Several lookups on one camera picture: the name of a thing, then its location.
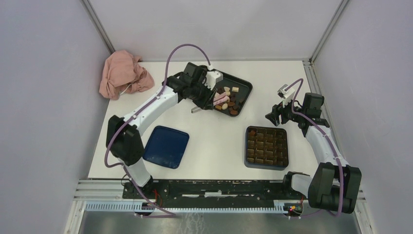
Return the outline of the pink cat paw tongs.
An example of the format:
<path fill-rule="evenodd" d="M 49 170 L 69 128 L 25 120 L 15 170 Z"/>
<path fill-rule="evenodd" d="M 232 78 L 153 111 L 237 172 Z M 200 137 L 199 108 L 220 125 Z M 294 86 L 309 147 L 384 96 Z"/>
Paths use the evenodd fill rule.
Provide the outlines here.
<path fill-rule="evenodd" d="M 229 100 L 229 97 L 228 97 L 226 92 L 224 92 L 222 94 L 216 93 L 216 95 L 213 99 L 212 107 L 214 107 L 215 105 L 221 104 L 221 103 L 223 103 L 227 100 Z M 200 107 L 194 107 L 194 108 L 191 109 L 191 113 L 194 114 L 194 113 L 196 113 L 200 110 L 202 110 Z"/>

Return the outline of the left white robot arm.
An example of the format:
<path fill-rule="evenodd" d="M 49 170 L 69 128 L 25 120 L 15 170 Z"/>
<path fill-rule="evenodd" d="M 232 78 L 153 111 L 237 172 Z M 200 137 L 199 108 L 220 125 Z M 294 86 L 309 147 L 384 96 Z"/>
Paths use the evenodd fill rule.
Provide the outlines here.
<path fill-rule="evenodd" d="M 142 135 L 166 110 L 184 99 L 190 99 L 202 110 L 212 110 L 217 89 L 215 85 L 223 74 L 211 66 L 189 62 L 184 71 L 167 77 L 157 92 L 131 113 L 108 121 L 105 157 L 112 154 L 134 181 L 134 192 L 140 198 L 152 195 L 152 176 L 145 167 L 145 147 Z"/>

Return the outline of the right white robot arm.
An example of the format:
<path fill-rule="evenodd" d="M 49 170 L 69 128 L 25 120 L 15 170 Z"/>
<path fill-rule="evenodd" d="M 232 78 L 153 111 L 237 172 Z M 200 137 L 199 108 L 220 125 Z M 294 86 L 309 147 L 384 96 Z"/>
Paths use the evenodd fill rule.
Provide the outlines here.
<path fill-rule="evenodd" d="M 288 172 L 283 178 L 282 195 L 294 199 L 300 193 L 310 207 L 333 215 L 351 214 L 356 206 L 362 173 L 342 157 L 331 138 L 328 121 L 321 117 L 324 96 L 306 93 L 299 105 L 294 93 L 279 92 L 282 101 L 265 117 L 275 126 L 296 122 L 313 149 L 318 167 L 313 176 Z"/>

